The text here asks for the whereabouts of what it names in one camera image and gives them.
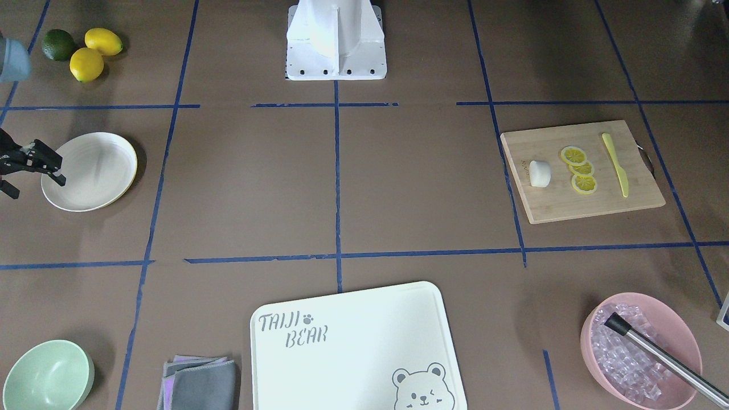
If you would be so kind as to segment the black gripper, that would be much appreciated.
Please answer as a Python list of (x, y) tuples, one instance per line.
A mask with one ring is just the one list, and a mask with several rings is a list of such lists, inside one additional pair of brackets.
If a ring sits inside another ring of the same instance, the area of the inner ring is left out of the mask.
[[(8, 135), (5, 130), (1, 129), (1, 174), (9, 175), (20, 171), (28, 171), (28, 151), (29, 145), (21, 146)], [(60, 173), (57, 167), (41, 164), (34, 166), (34, 171), (47, 175), (60, 187), (65, 186), (66, 177)], [(7, 180), (1, 180), (0, 191), (8, 195), (12, 199), (20, 197), (20, 190)]]

